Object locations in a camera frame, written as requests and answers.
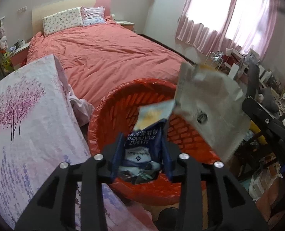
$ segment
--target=metal screw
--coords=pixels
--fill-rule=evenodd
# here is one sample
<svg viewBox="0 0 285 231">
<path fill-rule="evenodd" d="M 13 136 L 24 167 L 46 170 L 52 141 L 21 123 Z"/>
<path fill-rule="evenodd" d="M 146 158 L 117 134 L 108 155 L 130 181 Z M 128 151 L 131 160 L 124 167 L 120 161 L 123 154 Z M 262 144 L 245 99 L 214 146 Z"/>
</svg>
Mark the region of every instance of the metal screw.
<svg viewBox="0 0 285 231">
<path fill-rule="evenodd" d="M 104 158 L 104 156 L 102 154 L 97 154 L 94 156 L 94 159 L 97 160 L 97 161 L 100 161 Z"/>
<path fill-rule="evenodd" d="M 64 168 L 67 168 L 69 166 L 69 164 L 67 162 L 61 162 L 59 167 L 64 169 Z"/>
<path fill-rule="evenodd" d="M 217 168 L 222 168 L 224 166 L 224 164 L 221 161 L 216 161 L 216 162 L 214 162 L 214 166 Z"/>
<path fill-rule="evenodd" d="M 189 157 L 190 157 L 190 155 L 186 154 L 186 153 L 179 154 L 179 158 L 181 160 L 187 160 Z"/>
</svg>

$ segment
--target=nightstand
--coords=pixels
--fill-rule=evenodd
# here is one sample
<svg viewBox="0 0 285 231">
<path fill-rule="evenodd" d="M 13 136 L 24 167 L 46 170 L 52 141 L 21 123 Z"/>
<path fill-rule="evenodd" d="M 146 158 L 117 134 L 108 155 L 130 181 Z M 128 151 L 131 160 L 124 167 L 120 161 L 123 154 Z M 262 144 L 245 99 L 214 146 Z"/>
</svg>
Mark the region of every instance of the nightstand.
<svg viewBox="0 0 285 231">
<path fill-rule="evenodd" d="M 14 70 L 18 70 L 20 67 L 26 64 L 29 45 L 30 43 L 26 43 L 23 47 L 15 50 L 15 52 L 12 52 L 10 54 Z"/>
<path fill-rule="evenodd" d="M 128 22 L 128 21 L 115 21 L 115 23 L 117 23 L 117 24 L 121 25 L 122 27 L 127 28 L 131 31 L 134 31 L 135 23 Z"/>
</svg>

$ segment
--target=wall outlet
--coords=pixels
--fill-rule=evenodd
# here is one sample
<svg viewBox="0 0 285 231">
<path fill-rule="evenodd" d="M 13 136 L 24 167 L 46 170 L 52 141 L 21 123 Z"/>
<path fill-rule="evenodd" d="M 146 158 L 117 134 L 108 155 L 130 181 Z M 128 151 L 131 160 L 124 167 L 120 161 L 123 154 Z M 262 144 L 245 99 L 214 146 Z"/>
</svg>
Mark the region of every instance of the wall outlet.
<svg viewBox="0 0 285 231">
<path fill-rule="evenodd" d="M 20 9 L 17 11 L 17 13 L 18 13 L 18 14 L 21 14 L 21 13 L 23 13 L 23 12 L 25 12 L 25 11 L 27 11 L 27 6 L 25 6 L 25 7 L 23 7 L 23 8 L 20 8 Z"/>
</svg>

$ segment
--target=floral pillow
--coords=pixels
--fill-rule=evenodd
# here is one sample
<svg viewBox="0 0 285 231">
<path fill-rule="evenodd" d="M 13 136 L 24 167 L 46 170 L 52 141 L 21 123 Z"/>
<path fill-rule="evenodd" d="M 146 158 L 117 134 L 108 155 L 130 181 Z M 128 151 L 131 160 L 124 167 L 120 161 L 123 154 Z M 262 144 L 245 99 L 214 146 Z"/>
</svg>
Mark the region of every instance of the floral pillow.
<svg viewBox="0 0 285 231">
<path fill-rule="evenodd" d="M 98 8 L 81 8 L 83 25 L 88 26 L 97 23 L 105 23 L 104 19 L 105 6 Z"/>
<path fill-rule="evenodd" d="M 43 18 L 44 36 L 83 25 L 80 7 L 71 8 Z"/>
</svg>

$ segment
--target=white plastic bag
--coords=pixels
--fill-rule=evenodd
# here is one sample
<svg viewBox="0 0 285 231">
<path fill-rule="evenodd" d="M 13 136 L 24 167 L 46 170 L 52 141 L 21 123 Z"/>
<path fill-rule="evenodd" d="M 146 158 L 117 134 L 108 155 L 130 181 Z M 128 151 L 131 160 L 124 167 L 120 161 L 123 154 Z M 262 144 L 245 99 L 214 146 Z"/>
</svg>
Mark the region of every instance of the white plastic bag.
<svg viewBox="0 0 285 231">
<path fill-rule="evenodd" d="M 245 96 L 224 73 L 182 63 L 174 112 L 182 115 L 216 154 L 228 161 L 251 120 L 242 110 Z"/>
</svg>

